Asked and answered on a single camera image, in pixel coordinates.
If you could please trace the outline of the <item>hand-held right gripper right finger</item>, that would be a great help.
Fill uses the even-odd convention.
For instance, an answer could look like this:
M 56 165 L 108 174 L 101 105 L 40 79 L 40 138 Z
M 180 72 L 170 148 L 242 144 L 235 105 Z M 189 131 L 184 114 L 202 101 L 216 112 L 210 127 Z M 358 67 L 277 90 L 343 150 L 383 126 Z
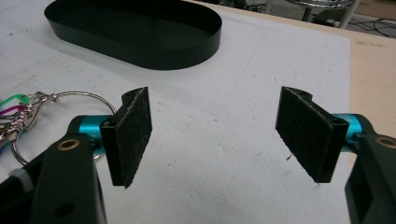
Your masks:
M 314 182 L 329 183 L 340 153 L 356 153 L 363 136 L 374 128 L 363 115 L 331 114 L 310 93 L 282 87 L 276 130 Z

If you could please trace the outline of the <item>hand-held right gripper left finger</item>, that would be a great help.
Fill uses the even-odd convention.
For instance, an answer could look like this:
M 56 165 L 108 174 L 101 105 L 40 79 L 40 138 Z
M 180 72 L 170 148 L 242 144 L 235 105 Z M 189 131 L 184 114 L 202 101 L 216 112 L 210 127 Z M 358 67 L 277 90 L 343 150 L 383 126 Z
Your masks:
M 152 132 L 149 88 L 125 92 L 113 115 L 77 116 L 68 126 L 71 135 L 85 135 L 94 155 L 106 155 L 114 186 L 131 186 Z

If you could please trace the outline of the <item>black oval tray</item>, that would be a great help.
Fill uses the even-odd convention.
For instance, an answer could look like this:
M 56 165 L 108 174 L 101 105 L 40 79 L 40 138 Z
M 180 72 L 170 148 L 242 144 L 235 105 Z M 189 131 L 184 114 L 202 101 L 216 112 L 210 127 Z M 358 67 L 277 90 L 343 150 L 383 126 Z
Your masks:
M 148 69 L 194 66 L 220 45 L 220 15 L 184 0 L 55 0 L 44 15 L 60 39 Z

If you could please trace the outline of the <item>white foam mat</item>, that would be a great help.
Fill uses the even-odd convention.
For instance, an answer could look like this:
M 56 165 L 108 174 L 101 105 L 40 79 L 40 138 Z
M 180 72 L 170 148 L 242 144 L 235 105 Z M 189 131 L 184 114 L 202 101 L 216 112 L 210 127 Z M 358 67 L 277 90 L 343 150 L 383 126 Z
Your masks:
M 318 184 L 276 131 L 282 87 L 349 109 L 350 42 L 338 35 L 222 11 L 221 43 L 204 63 L 155 71 L 57 38 L 50 0 L 0 0 L 0 99 L 59 93 L 18 141 L 32 159 L 78 115 L 105 114 L 147 87 L 153 131 L 129 188 L 97 162 L 109 224 L 348 224 L 347 155 Z

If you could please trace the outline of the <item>chrome stool base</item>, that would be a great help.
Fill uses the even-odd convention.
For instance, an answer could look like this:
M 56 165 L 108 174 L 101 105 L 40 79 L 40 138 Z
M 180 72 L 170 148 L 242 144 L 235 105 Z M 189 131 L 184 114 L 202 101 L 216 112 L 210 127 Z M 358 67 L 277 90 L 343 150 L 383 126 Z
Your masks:
M 302 21 L 308 21 L 313 8 L 325 10 L 346 9 L 338 28 L 346 29 L 361 0 L 286 0 L 287 2 L 304 8 Z

